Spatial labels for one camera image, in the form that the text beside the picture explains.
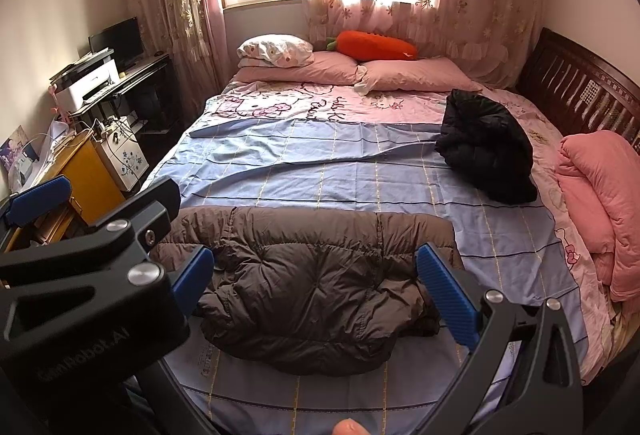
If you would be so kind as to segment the fingertip at bottom edge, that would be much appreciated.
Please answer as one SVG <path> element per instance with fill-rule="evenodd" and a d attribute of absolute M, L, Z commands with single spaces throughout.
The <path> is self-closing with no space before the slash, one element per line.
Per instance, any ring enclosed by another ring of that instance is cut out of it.
<path fill-rule="evenodd" d="M 354 419 L 344 419 L 334 425 L 332 435 L 370 435 L 370 433 Z"/>

